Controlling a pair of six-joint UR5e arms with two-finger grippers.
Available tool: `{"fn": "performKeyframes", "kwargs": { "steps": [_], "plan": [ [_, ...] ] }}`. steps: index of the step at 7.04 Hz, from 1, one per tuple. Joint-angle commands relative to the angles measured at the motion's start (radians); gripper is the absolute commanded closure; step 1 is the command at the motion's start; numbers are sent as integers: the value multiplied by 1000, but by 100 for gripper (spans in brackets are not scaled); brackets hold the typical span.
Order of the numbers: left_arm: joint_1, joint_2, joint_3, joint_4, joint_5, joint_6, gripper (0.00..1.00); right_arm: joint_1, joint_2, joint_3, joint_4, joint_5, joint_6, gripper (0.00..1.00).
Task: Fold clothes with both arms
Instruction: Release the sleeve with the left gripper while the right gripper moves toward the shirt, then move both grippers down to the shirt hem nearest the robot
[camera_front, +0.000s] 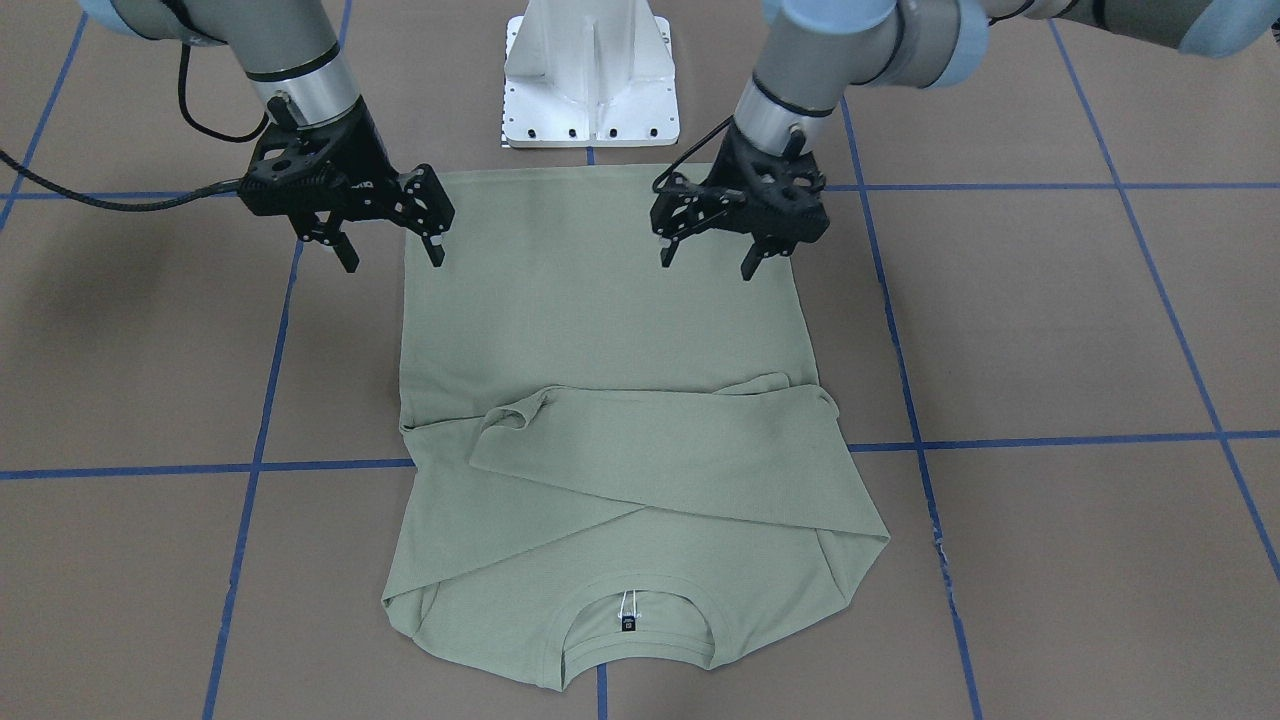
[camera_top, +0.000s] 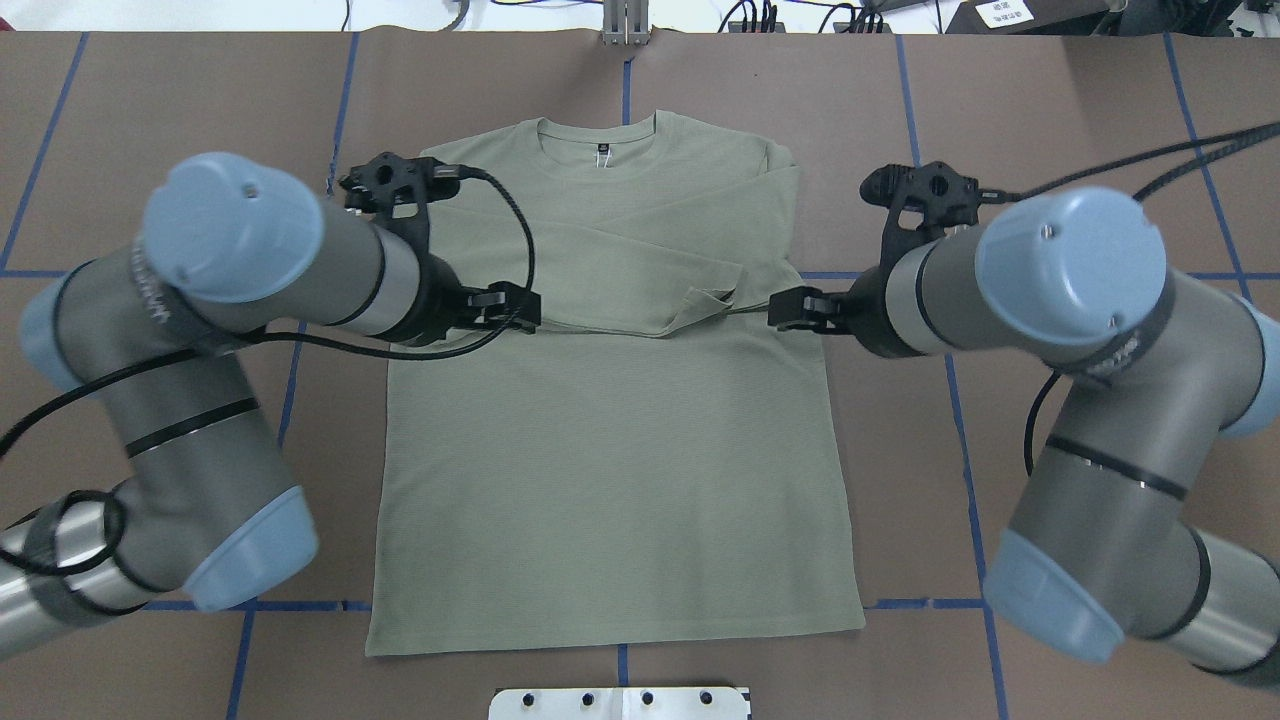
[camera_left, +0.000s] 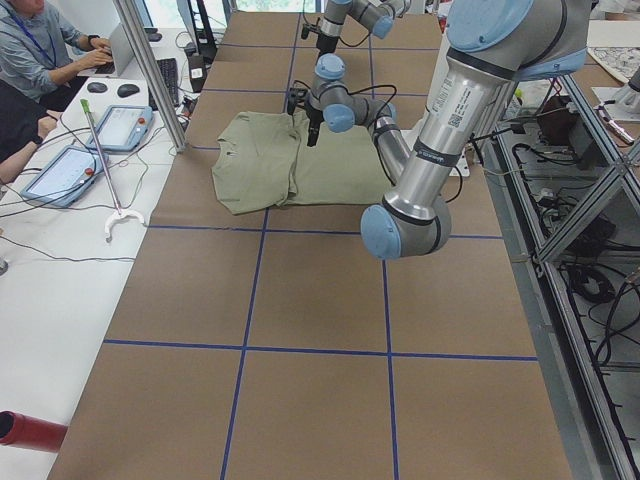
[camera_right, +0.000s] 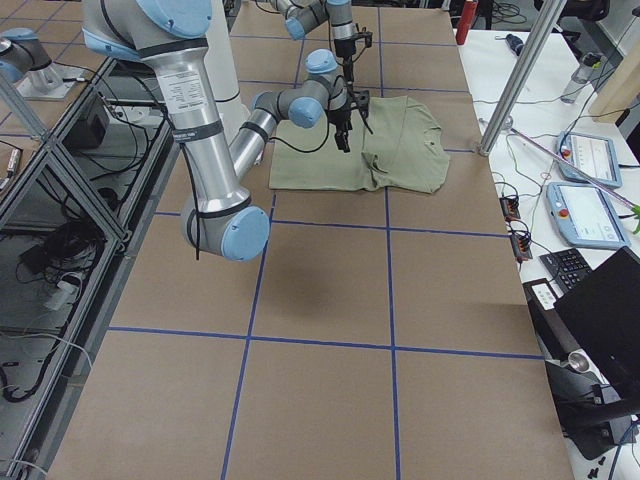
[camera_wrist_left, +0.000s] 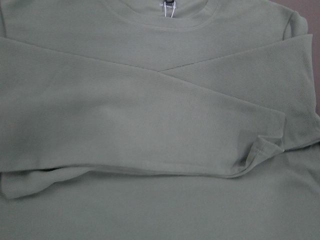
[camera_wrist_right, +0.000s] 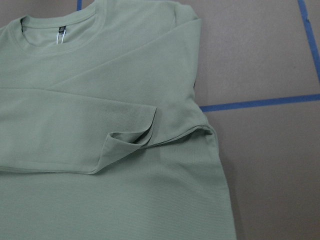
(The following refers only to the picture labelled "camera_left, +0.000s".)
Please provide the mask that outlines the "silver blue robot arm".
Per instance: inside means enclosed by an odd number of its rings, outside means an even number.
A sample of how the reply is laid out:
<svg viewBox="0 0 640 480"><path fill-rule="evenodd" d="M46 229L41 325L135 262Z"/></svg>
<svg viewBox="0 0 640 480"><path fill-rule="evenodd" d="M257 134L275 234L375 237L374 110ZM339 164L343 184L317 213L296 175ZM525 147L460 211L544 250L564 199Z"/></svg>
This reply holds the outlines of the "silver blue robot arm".
<svg viewBox="0 0 640 480"><path fill-rule="evenodd" d="M589 1L456 1L447 17L447 73L413 145L381 116L371 126L393 180L368 207L360 232L380 259L421 256L448 240L441 190L465 144L480 132L488 104L511 81L572 73L586 57Z"/></svg>
<svg viewBox="0 0 640 480"><path fill-rule="evenodd" d="M316 23L303 23L301 37L317 35L318 57L311 85L291 86L287 92L287 114L292 116L302 108L308 118L307 145L314 147L320 129L325 126L333 133L344 133L355 126L369 132L376 148L383 172L395 185L409 159L411 149L402 139L396 125L396 110L390 99L370 99L364 92L374 90L374 85L361 90L351 90L344 83L346 64L336 54L342 30L348 18L352 18L367 30L369 37L385 38L394 21L410 9L409 1L329 1L323 16Z"/></svg>

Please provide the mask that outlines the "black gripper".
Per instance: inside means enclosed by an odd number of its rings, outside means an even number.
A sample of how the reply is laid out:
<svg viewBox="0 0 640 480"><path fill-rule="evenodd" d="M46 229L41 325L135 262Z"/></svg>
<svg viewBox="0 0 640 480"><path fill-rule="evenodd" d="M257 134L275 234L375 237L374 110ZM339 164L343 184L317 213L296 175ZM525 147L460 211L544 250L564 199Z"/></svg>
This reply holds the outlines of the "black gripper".
<svg viewBox="0 0 640 480"><path fill-rule="evenodd" d="M307 146L315 147L318 142L320 125L324 121L322 111L317 107L311 90L308 87L290 87L286 95L286 113L293 116L300 107L309 121Z"/></svg>

